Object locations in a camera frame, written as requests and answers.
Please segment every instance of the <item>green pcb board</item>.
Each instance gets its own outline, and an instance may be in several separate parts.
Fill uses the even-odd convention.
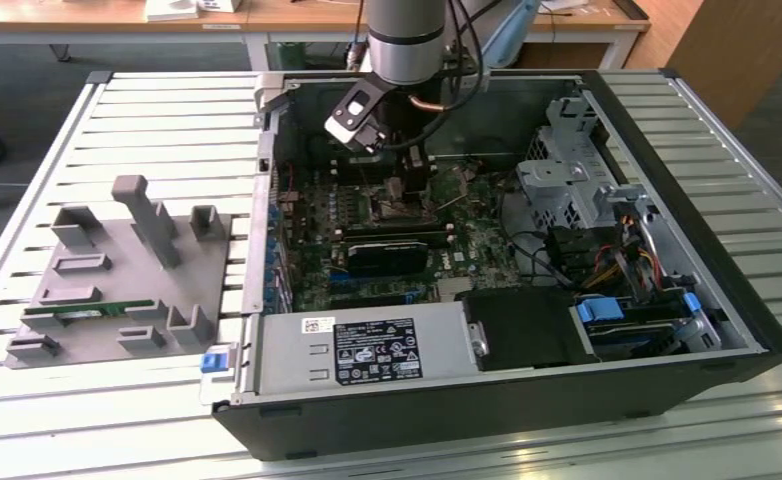
[[[316,179],[306,186],[306,207],[294,209],[288,242],[294,311],[450,301],[460,291],[520,283],[495,216],[506,172],[478,174],[463,161],[438,166],[416,207],[391,204],[384,186],[336,186]],[[419,273],[352,278],[344,258],[350,244],[331,233],[343,226],[358,232],[400,222],[446,227],[446,247],[428,250]]]

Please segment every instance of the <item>3d printed holder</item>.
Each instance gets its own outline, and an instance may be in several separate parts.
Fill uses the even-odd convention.
[[[199,205],[172,218],[143,176],[115,179],[132,220],[63,207],[48,269],[12,339],[9,368],[201,353],[213,343],[231,217]]]

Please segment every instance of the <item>wooden desk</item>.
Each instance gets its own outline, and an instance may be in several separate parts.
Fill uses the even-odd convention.
[[[235,13],[147,22],[144,0],[0,0],[0,44],[49,45],[60,61],[68,45],[91,43],[244,43],[249,1]]]
[[[639,32],[650,22],[631,20],[611,0],[591,0],[592,9],[563,10],[572,16],[539,15],[530,28],[526,43],[606,45],[602,68],[620,68]],[[320,0],[251,0],[247,45],[253,68],[268,69],[267,45],[275,42],[347,42],[352,38],[358,6]],[[367,18],[362,19],[366,32]]]
[[[578,9],[571,17],[540,15],[526,42],[575,44],[580,51],[598,45],[600,63],[596,58],[583,66],[619,68],[648,22],[630,20],[611,0],[591,4],[595,13]],[[143,12],[144,0],[0,0],[0,44],[236,42],[247,45],[252,69],[268,70],[269,43],[348,42],[358,7],[320,0],[243,0],[236,13],[200,12],[196,19],[151,23]],[[571,54],[555,56],[568,59]]]
[[[147,22],[144,0],[0,0],[0,33],[155,33],[244,30],[249,1],[235,13]]]

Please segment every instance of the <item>blue handle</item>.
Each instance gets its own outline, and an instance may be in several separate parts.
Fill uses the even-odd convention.
[[[522,0],[503,20],[483,47],[488,68],[504,68],[512,63],[524,44],[527,27],[536,17],[540,0]]]

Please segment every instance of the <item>motherboard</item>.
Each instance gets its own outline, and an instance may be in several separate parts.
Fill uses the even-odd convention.
[[[436,167],[406,202],[370,166],[355,179],[315,171],[287,181],[294,311],[452,301],[523,281],[495,214],[506,172],[478,173],[466,160]]]

